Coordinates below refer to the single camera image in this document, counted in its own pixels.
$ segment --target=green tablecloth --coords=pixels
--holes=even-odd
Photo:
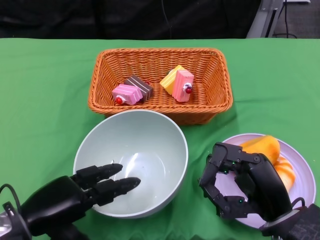
[[[234,104],[207,125],[182,127],[189,165],[166,208],[145,219],[91,210],[76,225],[92,240],[264,239],[256,229],[222,221],[197,186],[213,144],[237,134],[270,134],[292,145],[319,191],[320,40],[0,39],[0,184],[12,184],[22,202],[50,180],[72,174],[78,146],[104,118],[87,107],[96,56],[122,47],[218,48],[227,59]],[[0,203],[7,200],[13,202],[5,190]]]

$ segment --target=plate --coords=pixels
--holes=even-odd
[[[225,141],[224,143],[240,145],[251,139],[264,136],[263,134],[257,133],[245,133],[236,136],[232,136]],[[306,160],[299,154],[293,147],[284,141],[279,140],[280,143],[280,155],[286,158],[292,165],[293,171],[296,175],[295,182],[292,188],[289,191],[289,197],[291,202],[293,202],[298,197],[303,197],[305,200],[305,205],[308,207],[315,202],[316,198],[316,182],[314,175],[307,164]],[[248,198],[245,194],[239,189],[238,185],[234,180],[234,173],[217,174],[215,186],[224,196],[242,196],[246,200]],[[298,202],[294,208],[300,207],[301,202]],[[258,229],[266,221],[264,221],[258,214],[248,214],[247,218],[236,218],[239,222]]]

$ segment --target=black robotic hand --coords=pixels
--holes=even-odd
[[[72,223],[83,218],[93,205],[109,204],[140,184],[137,177],[108,179],[122,167],[116,163],[90,166],[71,177],[59,177],[18,206],[18,212],[5,203],[5,212],[0,214],[0,239],[30,240],[31,236],[47,234],[52,240],[88,240]]]
[[[234,181],[247,196],[223,196],[215,187],[217,173],[234,171]],[[241,146],[217,142],[207,157],[199,186],[205,198],[216,207],[221,218],[246,218],[259,214],[266,223],[259,228],[263,236],[283,240],[320,240],[320,208],[304,206],[303,198],[290,202],[288,192],[268,158],[246,153]],[[298,201],[302,207],[293,209]]]

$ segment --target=cable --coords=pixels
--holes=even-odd
[[[289,38],[289,30],[288,30],[288,23],[287,23],[287,8],[288,8],[288,0],[284,1],[285,9],[284,9],[284,22],[285,22],[285,30],[286,30],[286,38]]]
[[[169,28],[169,34],[170,34],[170,39],[172,39],[172,30],[171,30],[171,25],[168,21],[167,15],[166,15],[166,11],[165,11],[165,6],[164,6],[164,0],[161,0],[161,5],[162,5],[162,12],[163,12],[163,16],[165,18],[165,22]]]
[[[20,205],[20,201],[19,201],[19,198],[17,196],[17,193],[15,191],[15,189],[10,185],[10,184],[3,184],[1,187],[0,187],[0,194],[2,192],[2,190],[4,188],[8,188],[10,189],[11,193],[12,193],[12,196],[14,198],[14,201],[15,201],[15,204],[16,204],[16,209],[18,210],[18,213],[21,214],[21,205]]]
[[[303,197],[298,197],[296,200],[294,200],[291,203],[292,207],[294,207],[297,204],[297,202],[299,202],[299,201],[301,201],[302,207],[304,207],[306,205],[304,198]]]
[[[284,4],[282,4],[282,8],[281,8],[281,10],[280,10],[280,13],[279,13],[278,19],[280,18],[280,15],[281,15],[282,10],[284,9],[284,7],[285,7],[285,5],[284,5]]]
[[[272,36],[277,37],[277,36],[279,36],[279,35],[287,35],[287,34],[286,34],[286,33],[275,33],[275,34],[273,34]],[[296,35],[291,34],[291,33],[288,33],[288,35],[294,37],[295,39],[298,38]]]

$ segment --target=orange wicker basket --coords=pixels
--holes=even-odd
[[[194,74],[188,102],[177,102],[160,85],[177,65]],[[153,87],[145,103],[118,105],[112,90],[135,74]],[[88,105],[110,116],[126,110],[145,109],[167,115],[179,125],[205,124],[233,103],[224,55],[214,48],[119,48],[101,52],[93,71]]]

